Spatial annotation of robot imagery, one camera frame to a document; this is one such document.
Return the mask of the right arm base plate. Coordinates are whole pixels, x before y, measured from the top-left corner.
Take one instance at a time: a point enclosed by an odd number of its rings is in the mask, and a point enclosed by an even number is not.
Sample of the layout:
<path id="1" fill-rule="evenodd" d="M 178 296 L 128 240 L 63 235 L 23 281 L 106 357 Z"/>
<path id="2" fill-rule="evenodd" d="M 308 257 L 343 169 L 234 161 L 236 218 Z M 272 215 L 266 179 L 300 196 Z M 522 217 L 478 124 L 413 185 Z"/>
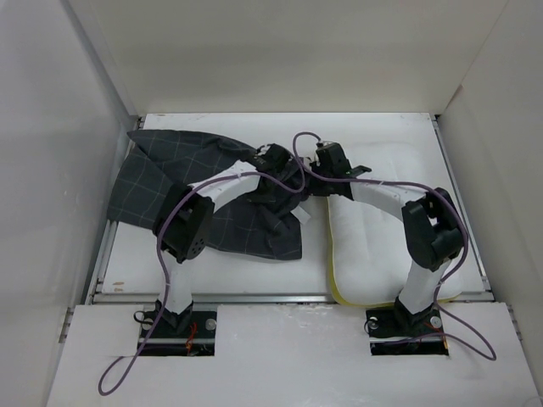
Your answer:
<path id="1" fill-rule="evenodd" d="M 402 326 L 392 308 L 367 309 L 366 318 L 364 329 L 372 356 L 449 355 L 442 336 L 443 322 L 436 309 L 430 309 L 410 326 Z"/>

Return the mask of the dark grey checked pillowcase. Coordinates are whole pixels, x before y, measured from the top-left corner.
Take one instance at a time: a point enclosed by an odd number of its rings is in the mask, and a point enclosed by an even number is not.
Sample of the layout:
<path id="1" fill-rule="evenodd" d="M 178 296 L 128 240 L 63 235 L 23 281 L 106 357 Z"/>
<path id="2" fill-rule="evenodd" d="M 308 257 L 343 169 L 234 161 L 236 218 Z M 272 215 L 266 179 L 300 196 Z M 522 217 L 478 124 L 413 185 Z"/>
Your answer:
<path id="1" fill-rule="evenodd" d="M 262 179 L 256 191 L 216 208 L 207 247 L 262 259 L 301 259 L 301 222 L 294 211 L 308 198 L 310 180 L 286 148 L 262 151 L 202 131 L 140 130 L 128 136 L 134 146 L 115 180 L 107 209 L 110 220 L 158 234 L 193 184 L 237 161 L 249 161 L 271 178 Z"/>

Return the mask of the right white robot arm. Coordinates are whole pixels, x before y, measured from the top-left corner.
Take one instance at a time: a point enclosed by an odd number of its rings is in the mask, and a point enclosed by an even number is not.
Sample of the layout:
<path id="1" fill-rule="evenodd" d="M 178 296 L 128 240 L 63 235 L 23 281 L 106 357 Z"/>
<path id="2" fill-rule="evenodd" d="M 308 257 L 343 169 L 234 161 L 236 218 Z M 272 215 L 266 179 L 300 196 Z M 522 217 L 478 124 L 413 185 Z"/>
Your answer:
<path id="1" fill-rule="evenodd" d="M 339 195 L 394 216 L 404 227 L 411 268 L 405 286 L 388 309 L 367 311 L 371 337 L 429 337 L 438 314 L 436 292 L 451 261 L 465 246 L 465 230 L 449 193 L 410 181 L 364 178 L 370 168 L 352 166 L 336 142 L 318 142 L 308 169 L 315 196 Z"/>

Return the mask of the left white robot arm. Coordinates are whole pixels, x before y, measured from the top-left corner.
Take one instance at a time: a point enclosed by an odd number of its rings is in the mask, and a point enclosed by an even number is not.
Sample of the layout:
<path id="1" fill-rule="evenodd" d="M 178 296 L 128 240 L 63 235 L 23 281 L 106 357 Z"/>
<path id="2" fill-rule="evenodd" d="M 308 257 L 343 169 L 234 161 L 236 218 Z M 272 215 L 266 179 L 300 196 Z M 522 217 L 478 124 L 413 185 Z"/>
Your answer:
<path id="1" fill-rule="evenodd" d="M 301 163 L 277 144 L 246 154 L 202 181 L 173 185 L 153 229 L 164 281 L 155 301 L 153 326 L 181 336 L 193 312 L 190 283 L 172 275 L 165 262 L 167 254 L 179 265 L 198 257 L 209 243 L 214 214 L 239 198 L 275 207 L 282 196 L 299 202 L 305 186 Z"/>

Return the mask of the white pillow yellow edge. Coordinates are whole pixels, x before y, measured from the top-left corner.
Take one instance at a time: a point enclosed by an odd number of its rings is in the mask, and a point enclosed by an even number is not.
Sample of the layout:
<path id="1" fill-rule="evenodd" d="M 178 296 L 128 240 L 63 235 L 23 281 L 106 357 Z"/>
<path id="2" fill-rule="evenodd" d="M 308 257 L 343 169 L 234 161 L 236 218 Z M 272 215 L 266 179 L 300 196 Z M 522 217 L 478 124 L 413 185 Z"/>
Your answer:
<path id="1" fill-rule="evenodd" d="M 370 178 L 414 181 L 452 191 L 437 150 L 406 142 L 344 145 L 352 166 L 372 169 Z M 334 300 L 353 307 L 392 304 L 411 267 L 404 227 L 394 216 L 371 205 L 332 196 L 327 199 L 327 283 Z"/>

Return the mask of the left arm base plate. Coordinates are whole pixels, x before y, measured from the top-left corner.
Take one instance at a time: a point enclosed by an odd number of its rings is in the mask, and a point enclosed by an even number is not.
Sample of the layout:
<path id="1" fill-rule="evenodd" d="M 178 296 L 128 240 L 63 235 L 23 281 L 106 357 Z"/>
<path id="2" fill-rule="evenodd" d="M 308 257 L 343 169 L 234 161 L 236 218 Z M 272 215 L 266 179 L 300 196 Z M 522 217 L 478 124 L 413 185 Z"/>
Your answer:
<path id="1" fill-rule="evenodd" d="M 158 310 L 136 311 L 133 319 L 140 325 L 136 349 L 140 356 L 198 357 L 215 354 L 217 310 L 196 309 L 183 312 L 181 330 L 161 318 L 147 342 L 144 341 L 154 324 Z"/>

